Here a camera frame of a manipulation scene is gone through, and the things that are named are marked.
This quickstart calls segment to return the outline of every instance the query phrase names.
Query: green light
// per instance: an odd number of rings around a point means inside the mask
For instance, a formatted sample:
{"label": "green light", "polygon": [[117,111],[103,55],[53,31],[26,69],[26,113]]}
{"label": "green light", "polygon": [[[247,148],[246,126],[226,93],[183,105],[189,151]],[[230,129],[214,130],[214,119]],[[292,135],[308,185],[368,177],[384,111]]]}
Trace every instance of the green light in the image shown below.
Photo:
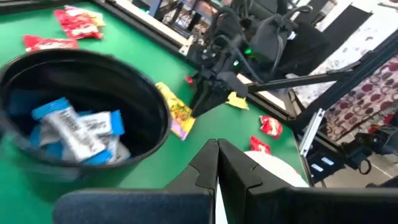
{"label": "green light", "polygon": [[246,50],[244,51],[244,53],[245,53],[245,54],[251,54],[252,52],[251,52],[251,49],[246,49]]}

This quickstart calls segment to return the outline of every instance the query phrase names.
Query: mechanical arm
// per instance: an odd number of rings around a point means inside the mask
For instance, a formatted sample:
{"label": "mechanical arm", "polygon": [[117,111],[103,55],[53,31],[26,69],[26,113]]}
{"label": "mechanical arm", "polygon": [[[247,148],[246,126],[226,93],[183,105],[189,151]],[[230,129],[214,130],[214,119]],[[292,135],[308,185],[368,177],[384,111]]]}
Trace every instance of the mechanical arm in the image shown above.
{"label": "mechanical arm", "polygon": [[[297,27],[290,17],[298,11],[312,10],[310,6],[302,6],[283,16],[274,14],[259,20],[251,14],[256,13],[253,7],[247,8],[239,16],[233,8],[222,7],[214,16],[204,41],[193,43],[188,51],[187,57],[201,67],[192,77],[195,92],[190,107],[193,117],[224,103],[232,91],[245,97],[248,86],[236,77],[243,69],[258,84],[272,80],[287,38]],[[272,66],[259,77],[251,66],[253,63]]]}

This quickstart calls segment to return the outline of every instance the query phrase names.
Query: black bucket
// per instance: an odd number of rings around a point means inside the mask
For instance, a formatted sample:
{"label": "black bucket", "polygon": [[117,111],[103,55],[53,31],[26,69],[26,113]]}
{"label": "black bucket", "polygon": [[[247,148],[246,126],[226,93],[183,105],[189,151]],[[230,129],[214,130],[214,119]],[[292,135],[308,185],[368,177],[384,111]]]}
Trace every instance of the black bucket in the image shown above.
{"label": "black bucket", "polygon": [[[136,164],[169,136],[168,106],[152,81],[112,56],[86,50],[51,49],[15,58],[0,70],[0,122],[18,148],[52,167],[79,170]],[[30,112],[65,97],[76,111],[120,110],[125,133],[120,141],[131,158],[117,164],[86,165],[46,156],[30,144],[38,123]]]}

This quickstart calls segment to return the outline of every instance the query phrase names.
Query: red candy wrapper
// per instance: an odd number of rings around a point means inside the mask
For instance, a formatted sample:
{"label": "red candy wrapper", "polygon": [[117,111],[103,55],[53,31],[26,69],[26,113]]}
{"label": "red candy wrapper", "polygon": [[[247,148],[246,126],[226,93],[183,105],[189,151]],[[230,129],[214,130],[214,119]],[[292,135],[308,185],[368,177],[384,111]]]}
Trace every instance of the red candy wrapper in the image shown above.
{"label": "red candy wrapper", "polygon": [[44,49],[68,48],[78,49],[76,40],[46,39],[34,35],[24,35],[25,49],[27,52]]}
{"label": "red candy wrapper", "polygon": [[263,133],[266,133],[274,138],[279,138],[282,134],[281,123],[273,117],[270,116],[260,116],[260,121],[262,126],[260,127]]}
{"label": "red candy wrapper", "polygon": [[266,154],[271,155],[271,149],[269,145],[263,143],[260,141],[258,138],[251,136],[250,137],[250,147],[252,151],[259,151],[259,152],[265,152]]}
{"label": "red candy wrapper", "polygon": [[54,14],[70,39],[77,40],[87,37],[101,39],[103,36],[92,18],[85,13],[73,10],[55,10]]}

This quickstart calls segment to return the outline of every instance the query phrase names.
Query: yellow candy bag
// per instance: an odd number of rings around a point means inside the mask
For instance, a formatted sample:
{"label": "yellow candy bag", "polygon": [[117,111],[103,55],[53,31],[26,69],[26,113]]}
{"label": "yellow candy bag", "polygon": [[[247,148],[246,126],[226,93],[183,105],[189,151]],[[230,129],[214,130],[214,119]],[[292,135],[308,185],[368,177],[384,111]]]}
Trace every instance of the yellow candy bag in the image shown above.
{"label": "yellow candy bag", "polygon": [[237,97],[235,91],[233,91],[231,94],[229,94],[228,101],[226,103],[231,106],[235,106],[237,108],[241,108],[241,109],[245,109],[245,110],[249,109],[249,105],[246,102],[246,99]]}
{"label": "yellow candy bag", "polygon": [[191,108],[178,99],[174,93],[162,82],[156,83],[156,87],[163,94],[172,115],[172,132],[181,140],[185,140],[191,131],[195,118],[191,116]]}

